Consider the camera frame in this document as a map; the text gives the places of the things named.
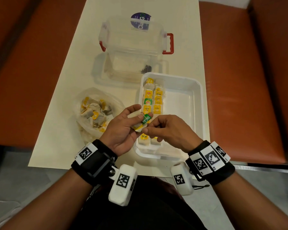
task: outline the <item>orange cushion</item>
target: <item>orange cushion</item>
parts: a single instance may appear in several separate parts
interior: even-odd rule
[[[34,147],[86,0],[42,0],[0,71],[0,145]]]
[[[29,0],[0,0],[0,47],[28,2]]]
[[[288,134],[288,0],[252,0]]]
[[[234,161],[284,163],[247,11],[200,2],[200,22],[211,141]]]

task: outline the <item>wristband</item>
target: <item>wristband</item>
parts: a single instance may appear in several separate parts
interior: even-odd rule
[[[230,156],[216,142],[210,144],[205,140],[188,155],[185,162],[198,181],[207,180],[211,185],[216,185],[235,171],[229,162]]]
[[[78,152],[72,168],[83,180],[95,186],[107,180],[116,159],[117,155],[97,139]]]

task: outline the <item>right hand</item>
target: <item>right hand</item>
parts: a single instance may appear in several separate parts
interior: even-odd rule
[[[180,148],[185,153],[195,149],[203,140],[176,115],[159,115],[142,133],[150,138],[158,137],[157,141],[166,141],[175,148]]]

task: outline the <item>white tray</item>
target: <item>white tray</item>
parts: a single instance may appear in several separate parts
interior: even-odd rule
[[[159,78],[164,81],[165,98],[163,114],[177,115],[182,118],[196,134],[203,139],[205,135],[203,115],[203,89],[201,84],[192,78],[178,77],[162,73],[145,73],[140,83],[138,103],[142,105],[144,84],[147,78]],[[134,144],[135,152],[142,157],[165,160],[187,159],[188,155],[162,141],[161,146]]]

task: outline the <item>clear plastic bag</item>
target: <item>clear plastic bag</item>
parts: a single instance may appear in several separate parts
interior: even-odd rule
[[[81,137],[84,143],[87,144],[95,139],[99,139],[103,132],[99,131],[98,128],[92,127],[90,120],[80,115],[82,100],[85,97],[90,97],[95,100],[105,100],[105,102],[110,105],[112,109],[112,114],[107,116],[108,120],[112,120],[115,116],[119,115],[125,109],[125,106],[121,100],[94,87],[79,93],[74,100],[74,113],[76,115]]]

